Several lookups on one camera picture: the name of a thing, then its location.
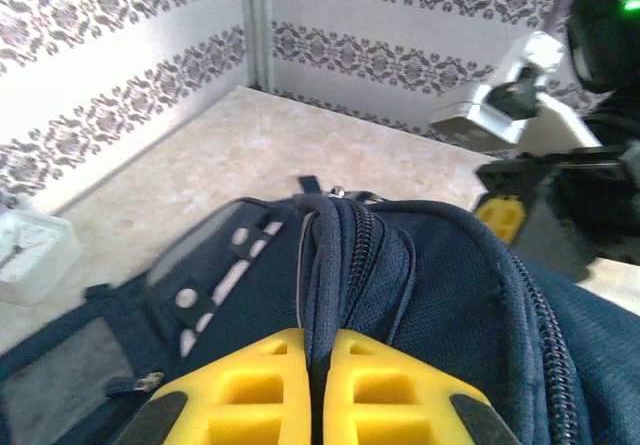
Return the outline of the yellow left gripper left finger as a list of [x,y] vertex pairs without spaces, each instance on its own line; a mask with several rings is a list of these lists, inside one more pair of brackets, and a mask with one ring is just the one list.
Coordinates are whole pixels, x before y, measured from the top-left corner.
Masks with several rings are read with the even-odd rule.
[[162,386],[118,444],[309,444],[303,331],[283,330]]

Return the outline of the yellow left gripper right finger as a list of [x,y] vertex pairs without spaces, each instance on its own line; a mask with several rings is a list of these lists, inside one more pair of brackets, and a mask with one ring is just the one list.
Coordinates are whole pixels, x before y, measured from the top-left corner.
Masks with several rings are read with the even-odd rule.
[[473,386],[379,341],[341,330],[323,410],[326,444],[517,444]]

